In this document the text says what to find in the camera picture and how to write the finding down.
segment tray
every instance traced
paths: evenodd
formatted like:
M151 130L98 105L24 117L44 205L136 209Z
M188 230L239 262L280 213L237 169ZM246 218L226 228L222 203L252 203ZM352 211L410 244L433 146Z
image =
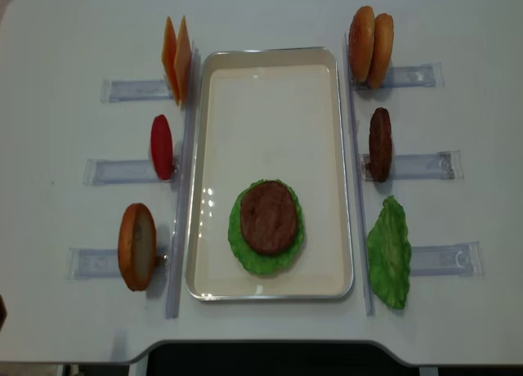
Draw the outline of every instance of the tray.
M337 64L324 48L220 52L203 65L186 283L202 301L338 298L353 266ZM280 179L296 192L306 239L293 266L248 273L230 250L240 192Z

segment tomato slice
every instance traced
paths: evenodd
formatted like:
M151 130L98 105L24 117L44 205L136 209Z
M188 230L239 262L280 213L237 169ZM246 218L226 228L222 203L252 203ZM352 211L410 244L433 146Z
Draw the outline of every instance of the tomato slice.
M163 114L154 118L150 132L150 153L158 177L162 180L171 178L174 169L172 164L172 136L169 123Z

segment green lettuce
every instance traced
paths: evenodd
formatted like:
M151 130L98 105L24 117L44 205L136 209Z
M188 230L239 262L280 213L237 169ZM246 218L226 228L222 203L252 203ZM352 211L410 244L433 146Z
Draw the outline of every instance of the green lettuce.
M405 308L410 289L412 248L408 233L403 207L394 196L389 196L367 237L367 250L373 291L395 309Z
M239 262L242 263L244 269L252 272L253 274L258 275L267 275L273 274L278 270L281 270L285 267L291 265L294 257L300 251L302 247L302 242L305 237L305 229L303 226L303 217L302 217L302 207L300 206L297 196L294 193L293 189L287 184L283 183L280 180L277 182L283 184L287 187L288 191L291 193L291 196L294 200L294 205L296 206L297 212L297 232L294 241L287 250L276 256L266 256L261 255L255 252L245 241L242 236L242 231L240 228L240 205L241 201L244 198L245 194L254 186L263 183L265 180L260 180L251 184L249 188L244 190L239 194L238 198L235 201L235 205L230 212L229 217L229 232L228 238L230 243L230 248L232 253L238 258Z

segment white table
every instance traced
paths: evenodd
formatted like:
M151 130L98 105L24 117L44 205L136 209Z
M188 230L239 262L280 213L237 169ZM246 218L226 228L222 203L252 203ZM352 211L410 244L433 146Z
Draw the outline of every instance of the white table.
M120 362L161 342L288 339L373 342L411 364L523 363L520 2L16 0L0 26L0 294L8 311L0 361ZM394 16L395 64L443 62L446 123L429 121L419 143L430 145L444 129L449 141L460 140L452 147L462 151L465 180L451 192L461 207L440 218L455 242L481 242L483 276L411 279L405 312L377 300L376 315L366 316L352 219L355 283L341 301L208 304L184 289L180 317L166 320L166 290L147 298L121 280L65 279L69 247L115 247L131 202L151 208L161 241L173 229L168 186L82 184L87 158L145 158L157 114L168 114L181 139L172 102L99 101L104 77L162 74L166 16L177 25L186 15L203 59L214 51L324 46L341 66L343 34L368 3ZM383 105L397 105L393 97Z

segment bread bun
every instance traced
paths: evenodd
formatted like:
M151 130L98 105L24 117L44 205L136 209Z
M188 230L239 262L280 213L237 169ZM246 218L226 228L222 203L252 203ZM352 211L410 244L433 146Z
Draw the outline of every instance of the bread bun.
M374 51L370 64L367 83L371 88L382 85L389 62L391 61L392 43L394 41L394 20L387 14L379 14L374 21Z
M153 275L156 228L149 209L142 203L125 210L118 238L118 266L130 290L145 290Z
M358 82L367 80L374 49L374 12L361 7L352 20L349 31L349 64L352 76Z

